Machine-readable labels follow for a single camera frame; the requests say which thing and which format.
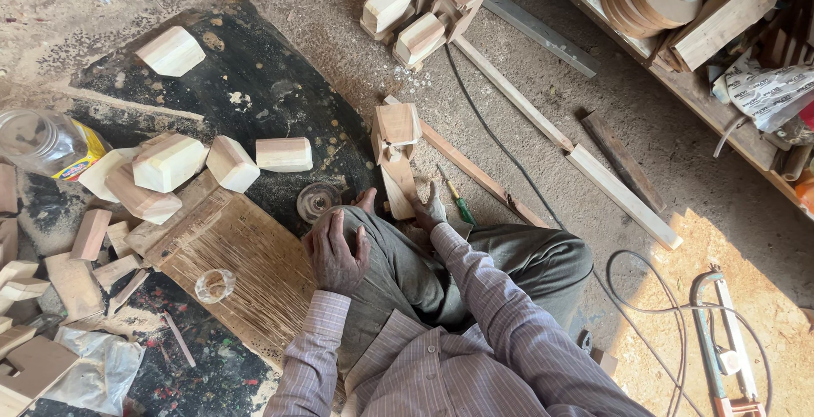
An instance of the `stack of wooden discs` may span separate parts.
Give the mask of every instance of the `stack of wooden discs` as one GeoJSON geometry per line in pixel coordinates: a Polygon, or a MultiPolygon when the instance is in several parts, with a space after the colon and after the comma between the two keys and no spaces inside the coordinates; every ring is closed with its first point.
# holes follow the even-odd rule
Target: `stack of wooden discs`
{"type": "Polygon", "coordinates": [[[686,25],[697,17],[701,0],[601,0],[605,16],[622,34],[644,39],[665,29],[686,25]]]}

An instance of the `bare foot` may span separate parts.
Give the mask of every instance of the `bare foot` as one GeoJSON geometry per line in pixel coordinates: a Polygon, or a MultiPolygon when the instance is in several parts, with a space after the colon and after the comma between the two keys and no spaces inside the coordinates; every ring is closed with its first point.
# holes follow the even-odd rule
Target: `bare foot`
{"type": "Polygon", "coordinates": [[[368,214],[373,213],[373,200],[376,197],[377,190],[375,188],[368,188],[359,193],[356,200],[351,201],[351,205],[355,205],[368,214]]]}

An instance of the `striped shirt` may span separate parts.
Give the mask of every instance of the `striped shirt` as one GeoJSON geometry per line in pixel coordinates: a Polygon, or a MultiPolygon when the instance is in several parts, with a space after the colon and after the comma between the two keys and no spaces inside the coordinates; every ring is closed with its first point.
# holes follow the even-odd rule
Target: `striped shirt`
{"type": "MultiPolygon", "coordinates": [[[[463,335],[397,310],[345,379],[345,416],[651,416],[628,398],[492,258],[446,223],[431,234],[478,321],[463,335]]],[[[351,299],[317,291],[286,349],[265,417],[328,416],[351,299]]]]}

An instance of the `green screwdriver handle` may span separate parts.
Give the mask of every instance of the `green screwdriver handle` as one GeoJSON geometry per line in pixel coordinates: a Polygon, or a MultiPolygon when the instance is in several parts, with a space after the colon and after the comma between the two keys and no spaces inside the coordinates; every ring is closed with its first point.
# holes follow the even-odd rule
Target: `green screwdriver handle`
{"type": "Polygon", "coordinates": [[[458,208],[461,209],[461,217],[463,218],[464,222],[471,223],[475,226],[478,225],[472,216],[472,212],[470,212],[469,208],[466,207],[466,201],[464,201],[463,198],[456,199],[455,204],[457,204],[458,208]]]}

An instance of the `concrete floor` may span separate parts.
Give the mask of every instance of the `concrete floor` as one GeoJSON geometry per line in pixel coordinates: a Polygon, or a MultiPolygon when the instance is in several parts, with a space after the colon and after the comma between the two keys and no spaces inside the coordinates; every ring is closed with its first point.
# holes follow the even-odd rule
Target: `concrete floor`
{"type": "MultiPolygon", "coordinates": [[[[198,1],[112,0],[105,5],[98,0],[0,0],[3,16],[16,18],[0,25],[0,108],[67,109],[70,97],[59,90],[74,72],[198,1]]],[[[422,72],[412,74],[359,28],[365,0],[251,1],[366,120],[387,94],[415,102],[423,120],[554,224],[474,116],[443,50],[425,61],[422,72]]],[[[672,219],[685,243],[671,253],[655,244],[453,48],[464,82],[487,122],[523,162],[568,229],[588,242],[603,274],[614,251],[631,249],[649,257],[677,298],[687,301],[692,279],[710,264],[721,266],[735,307],[751,321],[768,351],[774,411],[806,415],[806,391],[814,386],[814,338],[796,307],[814,307],[814,222],[737,153],[727,149],[713,159],[718,136],[568,0],[513,1],[595,56],[602,63],[599,74],[585,78],[485,10],[466,37],[557,128],[604,161],[575,119],[581,109],[601,113],[661,192],[668,204],[661,216],[672,219]]],[[[423,141],[413,166],[420,193],[426,195],[429,180],[440,180],[436,162],[445,164],[480,222],[519,222],[423,141]]],[[[443,196],[452,206],[446,191],[443,196]]],[[[633,304],[652,309],[667,305],[658,283],[641,265],[622,260],[615,276],[620,293],[633,304]]],[[[675,319],[633,318],[677,370],[675,319]]],[[[692,327],[692,318],[686,319],[692,327]]],[[[669,379],[593,280],[571,333],[582,328],[593,332],[597,347],[619,358],[620,386],[652,412],[665,412],[672,391],[669,379]]],[[[756,359],[754,343],[747,343],[756,359]]],[[[763,392],[762,362],[751,366],[763,392]]],[[[729,387],[734,396],[737,386],[729,387]]],[[[687,391],[710,414],[706,390],[697,339],[690,333],[687,391]]],[[[680,414],[694,412],[684,404],[680,414]]]]}

